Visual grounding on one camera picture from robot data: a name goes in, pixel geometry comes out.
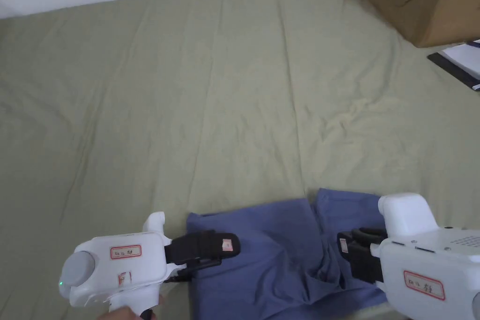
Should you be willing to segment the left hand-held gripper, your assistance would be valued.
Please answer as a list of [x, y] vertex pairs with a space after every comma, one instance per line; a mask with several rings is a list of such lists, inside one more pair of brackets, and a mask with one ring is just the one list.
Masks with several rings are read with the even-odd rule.
[[129, 307], [134, 314], [159, 304], [161, 286], [180, 271], [192, 280], [199, 271], [240, 254], [233, 233], [201, 231], [185, 236], [184, 265], [168, 262], [165, 214], [151, 214], [139, 233], [95, 237], [78, 245], [61, 271], [60, 294], [73, 307], [109, 304], [109, 311]]

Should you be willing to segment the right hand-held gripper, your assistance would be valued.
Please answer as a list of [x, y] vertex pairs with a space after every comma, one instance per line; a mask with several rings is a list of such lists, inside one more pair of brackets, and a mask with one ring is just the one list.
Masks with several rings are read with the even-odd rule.
[[[352, 277], [376, 285], [412, 320], [479, 319], [479, 230], [439, 226], [415, 193], [382, 196], [378, 209], [385, 229], [337, 234]], [[362, 263], [358, 244], [368, 247]]]

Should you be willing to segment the person's left hand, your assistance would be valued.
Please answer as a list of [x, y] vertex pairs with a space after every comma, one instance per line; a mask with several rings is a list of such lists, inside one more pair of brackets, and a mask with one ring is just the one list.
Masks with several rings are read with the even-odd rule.
[[157, 292], [147, 291], [121, 296], [118, 300], [124, 300], [124, 303], [115, 300], [112, 305], [122, 307], [100, 315], [97, 320], [156, 320], [152, 308], [163, 304], [165, 297]]

